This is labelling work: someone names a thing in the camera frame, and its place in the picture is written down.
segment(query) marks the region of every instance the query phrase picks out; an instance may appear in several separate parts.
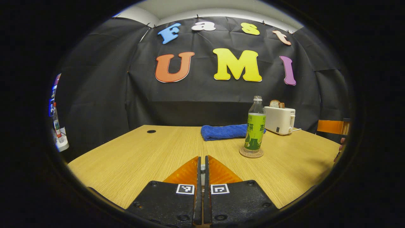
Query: white toaster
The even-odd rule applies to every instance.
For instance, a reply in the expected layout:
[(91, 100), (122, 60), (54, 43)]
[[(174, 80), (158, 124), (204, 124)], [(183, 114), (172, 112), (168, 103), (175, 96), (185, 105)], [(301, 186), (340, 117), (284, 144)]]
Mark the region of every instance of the white toaster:
[(264, 128), (279, 135), (292, 133), (295, 121), (295, 109), (273, 108), (266, 106), (266, 123)]

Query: black fabric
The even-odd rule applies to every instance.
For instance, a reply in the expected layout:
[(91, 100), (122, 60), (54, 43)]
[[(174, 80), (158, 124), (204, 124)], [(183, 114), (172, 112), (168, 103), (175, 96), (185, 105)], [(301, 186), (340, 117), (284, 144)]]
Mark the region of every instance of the black fabric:
[[(203, 21), (214, 22), (216, 30), (191, 30)], [(260, 34), (244, 33), (242, 22), (256, 25)], [(163, 45), (158, 33), (174, 23), (181, 23), (179, 36)], [(273, 30), (285, 34), (292, 45), (283, 44)], [(215, 80), (215, 48), (227, 48), (237, 58), (245, 50), (257, 52), (262, 81), (247, 82), (233, 76), (227, 81)], [(176, 73), (182, 52), (195, 53), (187, 77), (173, 83), (158, 81), (156, 58), (173, 54), (168, 71)], [(295, 86), (284, 83), (279, 56), (292, 59)], [(230, 17), (190, 18), (155, 29), (129, 19), (111, 19), (89, 34), (66, 60), (55, 100), (69, 149), (75, 150), (76, 157), (146, 124), (244, 124), (255, 95), (262, 96), (264, 106), (277, 99), (296, 109), (294, 126), (315, 133), (319, 119), (348, 117), (341, 68), (333, 54), (305, 29), (290, 34)]]
[(130, 19), (110, 19), (66, 58), (55, 101), (68, 136), (68, 160), (128, 132), (127, 69), (147, 30)]

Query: blue towel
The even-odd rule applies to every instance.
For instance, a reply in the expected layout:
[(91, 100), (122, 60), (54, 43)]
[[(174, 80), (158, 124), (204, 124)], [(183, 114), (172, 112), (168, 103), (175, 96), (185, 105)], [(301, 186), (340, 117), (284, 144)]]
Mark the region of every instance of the blue towel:
[(204, 125), (201, 127), (201, 135), (204, 138), (204, 141), (246, 137), (246, 131), (247, 124), (229, 125), (224, 127)]

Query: bottle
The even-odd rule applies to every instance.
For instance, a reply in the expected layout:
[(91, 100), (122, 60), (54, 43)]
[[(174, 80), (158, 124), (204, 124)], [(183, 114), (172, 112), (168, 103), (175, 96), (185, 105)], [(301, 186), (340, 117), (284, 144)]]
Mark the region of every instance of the bottle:
[(55, 126), (56, 136), (59, 143), (63, 143), (62, 133), (60, 132), (58, 112), (56, 111), (56, 102), (53, 103), (53, 125)]
[(244, 151), (257, 153), (262, 144), (264, 124), (266, 122), (266, 111), (262, 105), (262, 97), (254, 96), (253, 105), (247, 116), (247, 133)]

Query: blue letter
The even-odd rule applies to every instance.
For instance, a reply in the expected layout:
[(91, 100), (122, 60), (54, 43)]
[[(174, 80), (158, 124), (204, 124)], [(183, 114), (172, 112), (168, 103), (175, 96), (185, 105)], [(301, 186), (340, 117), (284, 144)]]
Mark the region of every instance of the blue letter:
[(162, 31), (160, 31), (158, 34), (162, 35), (163, 37), (163, 44), (166, 44), (170, 41), (172, 41), (174, 38), (178, 37), (179, 35), (174, 35), (173, 33), (178, 33), (180, 30), (179, 28), (177, 28), (177, 26), (180, 26), (180, 23), (175, 23), (174, 25), (163, 29)]

